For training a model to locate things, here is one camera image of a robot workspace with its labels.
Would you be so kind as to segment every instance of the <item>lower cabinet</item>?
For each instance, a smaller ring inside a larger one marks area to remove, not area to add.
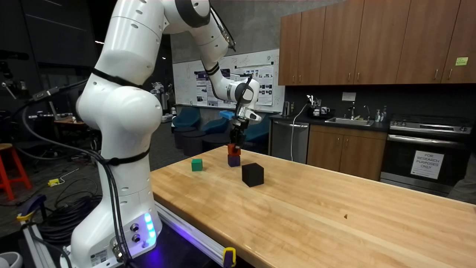
[[[310,125],[307,163],[379,180],[385,132]]]

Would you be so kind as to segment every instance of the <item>sink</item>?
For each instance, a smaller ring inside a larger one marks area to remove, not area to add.
[[[325,123],[335,123],[335,125],[359,125],[359,126],[370,126],[373,123],[373,120],[349,119],[349,117],[329,117],[324,122]]]

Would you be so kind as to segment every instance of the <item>oven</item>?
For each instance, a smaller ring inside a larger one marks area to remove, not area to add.
[[[408,116],[389,123],[380,181],[447,195],[463,177],[471,126],[460,119]]]

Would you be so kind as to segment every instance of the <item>wooden cabinet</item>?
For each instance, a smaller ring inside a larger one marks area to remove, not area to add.
[[[386,134],[310,125],[307,163],[379,180]]]
[[[474,0],[460,0],[444,67],[444,83],[476,83],[474,10]]]
[[[279,32],[279,84],[316,84],[324,9],[283,16]]]
[[[411,0],[396,83],[441,81],[459,0]]]
[[[361,12],[362,0],[325,7],[319,84],[353,83]]]
[[[410,0],[364,0],[353,83],[395,81],[408,7]]]

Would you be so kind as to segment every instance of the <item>wall outlet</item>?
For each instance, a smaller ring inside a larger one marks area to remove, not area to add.
[[[356,92],[341,92],[341,101],[353,102],[356,98]]]

